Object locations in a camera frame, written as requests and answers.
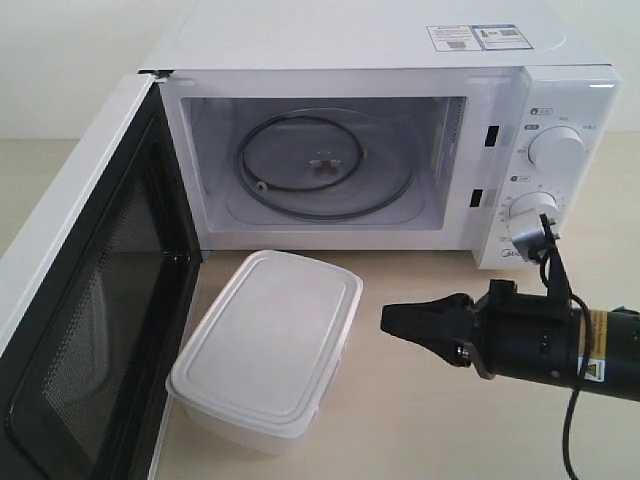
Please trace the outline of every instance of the plastic food container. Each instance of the plastic food container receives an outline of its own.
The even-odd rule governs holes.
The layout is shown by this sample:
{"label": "plastic food container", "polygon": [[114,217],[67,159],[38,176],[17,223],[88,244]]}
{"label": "plastic food container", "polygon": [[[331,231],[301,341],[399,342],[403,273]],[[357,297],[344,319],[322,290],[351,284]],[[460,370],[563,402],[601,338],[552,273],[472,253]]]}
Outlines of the plastic food container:
{"label": "plastic food container", "polygon": [[178,356],[168,392],[217,435],[284,453],[320,408],[361,293],[362,280],[337,266],[251,255]]}

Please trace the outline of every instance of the microwave top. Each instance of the microwave top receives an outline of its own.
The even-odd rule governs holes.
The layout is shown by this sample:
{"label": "microwave top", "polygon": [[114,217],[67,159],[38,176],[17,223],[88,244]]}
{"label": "microwave top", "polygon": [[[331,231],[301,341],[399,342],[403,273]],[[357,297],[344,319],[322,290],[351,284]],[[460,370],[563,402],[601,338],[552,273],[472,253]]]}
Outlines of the microwave top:
{"label": "microwave top", "polygon": [[608,64],[541,0],[197,0],[141,70]]}

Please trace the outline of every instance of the barcode sticker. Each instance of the barcode sticker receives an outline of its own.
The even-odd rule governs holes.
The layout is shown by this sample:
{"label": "barcode sticker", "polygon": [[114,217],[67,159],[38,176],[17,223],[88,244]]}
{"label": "barcode sticker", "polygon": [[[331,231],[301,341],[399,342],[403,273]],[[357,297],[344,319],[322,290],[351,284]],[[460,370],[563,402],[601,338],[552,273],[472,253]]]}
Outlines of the barcode sticker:
{"label": "barcode sticker", "polygon": [[533,47],[515,25],[472,25],[483,50],[531,50]]}
{"label": "barcode sticker", "polygon": [[469,25],[427,27],[438,52],[469,52],[482,50]]}

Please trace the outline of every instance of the white microwave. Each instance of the white microwave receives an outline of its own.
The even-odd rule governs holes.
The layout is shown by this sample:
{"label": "white microwave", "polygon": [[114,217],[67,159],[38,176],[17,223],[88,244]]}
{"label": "white microwave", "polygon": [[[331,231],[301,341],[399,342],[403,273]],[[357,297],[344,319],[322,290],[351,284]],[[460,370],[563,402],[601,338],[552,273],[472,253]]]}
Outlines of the white microwave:
{"label": "white microwave", "polygon": [[193,3],[0,260],[3,471],[152,476],[201,252],[525,265],[509,217],[562,227],[619,88],[539,0]]}

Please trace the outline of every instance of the microwave door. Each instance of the microwave door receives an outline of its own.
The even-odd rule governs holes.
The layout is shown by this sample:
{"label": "microwave door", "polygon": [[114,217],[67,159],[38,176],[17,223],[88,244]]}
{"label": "microwave door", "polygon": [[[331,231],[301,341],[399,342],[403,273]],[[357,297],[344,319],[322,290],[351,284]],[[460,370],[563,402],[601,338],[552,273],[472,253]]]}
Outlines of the microwave door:
{"label": "microwave door", "polygon": [[201,262],[158,86],[125,77],[0,261],[0,465],[147,478]]}

